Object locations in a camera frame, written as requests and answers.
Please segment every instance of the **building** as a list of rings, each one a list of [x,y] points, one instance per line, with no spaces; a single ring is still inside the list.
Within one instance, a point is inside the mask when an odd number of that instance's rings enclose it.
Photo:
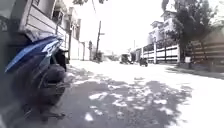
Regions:
[[[143,57],[148,58],[151,63],[177,63],[178,45],[167,34],[175,30],[175,12],[165,11],[161,17],[163,22],[154,21],[151,24],[153,29],[149,33],[148,45],[143,48]]]
[[[30,29],[55,33],[64,39],[62,48],[70,50],[70,55],[66,55],[70,59],[88,59],[86,56],[90,55],[84,54],[88,42],[79,41],[81,21],[76,10],[63,0],[1,0],[0,24],[0,127],[5,128],[15,125],[21,111],[20,101],[11,88],[13,76],[4,74],[6,65],[21,50],[23,38],[15,38],[16,32]]]

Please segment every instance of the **railing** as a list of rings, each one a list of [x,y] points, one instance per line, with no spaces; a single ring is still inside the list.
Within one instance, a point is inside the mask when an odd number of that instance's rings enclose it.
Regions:
[[[156,53],[154,50],[154,44],[149,44],[143,48],[143,57],[147,58],[149,62],[153,62],[154,57],[156,57],[156,60],[159,63],[177,63],[177,47],[178,45],[175,41],[170,39],[160,40],[156,43]]]

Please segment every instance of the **utility pole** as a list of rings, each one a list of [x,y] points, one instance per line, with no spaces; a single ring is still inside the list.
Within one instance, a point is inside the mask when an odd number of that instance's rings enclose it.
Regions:
[[[97,44],[96,44],[96,58],[98,59],[98,50],[99,50],[99,42],[100,42],[100,31],[101,31],[101,21],[99,23],[99,31],[97,36]]]

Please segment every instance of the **fence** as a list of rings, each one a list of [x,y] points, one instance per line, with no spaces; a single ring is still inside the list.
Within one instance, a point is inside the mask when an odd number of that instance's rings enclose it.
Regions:
[[[224,67],[224,43],[194,42],[191,50],[192,61]]]
[[[149,44],[143,50],[143,57],[147,58],[150,63],[153,63],[155,57],[158,63],[177,63],[178,61],[177,42],[170,39],[158,41],[156,47],[154,44]]]

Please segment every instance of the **sidewalk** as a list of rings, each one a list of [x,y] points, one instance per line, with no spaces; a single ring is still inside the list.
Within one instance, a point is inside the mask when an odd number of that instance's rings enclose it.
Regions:
[[[199,75],[199,76],[211,77],[211,78],[224,80],[224,73],[215,73],[215,72],[208,72],[208,71],[196,71],[196,70],[178,68],[178,67],[175,67],[175,66],[169,66],[169,67],[166,68],[166,70],[176,72],[176,73],[188,73],[188,74],[193,74],[193,75]]]

